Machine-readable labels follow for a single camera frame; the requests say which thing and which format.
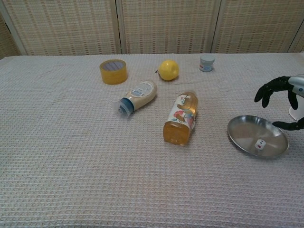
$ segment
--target silver plate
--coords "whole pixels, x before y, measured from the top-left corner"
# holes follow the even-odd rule
[[[240,115],[230,120],[228,135],[242,150],[263,158],[279,156],[289,146],[287,137],[280,128],[266,119],[252,115]],[[266,142],[262,150],[255,148],[258,139]]]

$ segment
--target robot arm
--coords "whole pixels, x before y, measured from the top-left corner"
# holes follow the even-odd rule
[[[271,80],[258,90],[255,102],[262,100],[262,106],[263,108],[266,108],[269,104],[269,99],[272,93],[284,90],[288,91],[288,100],[290,105],[296,110],[298,108],[296,95],[304,97],[304,75],[297,75],[294,77],[282,76]],[[273,125],[288,131],[300,130],[304,129],[304,118],[294,123],[277,121],[274,122]]]

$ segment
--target packing tape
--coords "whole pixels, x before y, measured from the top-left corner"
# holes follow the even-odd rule
[[[110,59],[99,66],[104,83],[116,85],[127,80],[127,64],[119,59]]]

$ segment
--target cap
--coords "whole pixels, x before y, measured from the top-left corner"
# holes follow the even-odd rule
[[[196,92],[194,90],[188,89],[187,92],[193,93],[197,97]]]
[[[211,65],[214,62],[214,57],[212,55],[202,55],[200,57],[200,62],[202,64],[208,64]]]
[[[129,99],[124,97],[120,101],[115,102],[114,110],[117,115],[123,118],[128,118],[129,115],[134,111],[134,105]]]

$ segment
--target plastic bottle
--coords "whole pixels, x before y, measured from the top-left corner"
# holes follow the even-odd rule
[[[180,94],[163,127],[165,141],[175,145],[187,144],[195,124],[198,99],[193,91]]]
[[[202,55],[200,57],[200,70],[210,72],[213,69],[214,57],[212,55]]]
[[[121,117],[128,118],[132,112],[153,100],[156,92],[157,85],[153,81],[141,82],[116,102],[114,108]]]

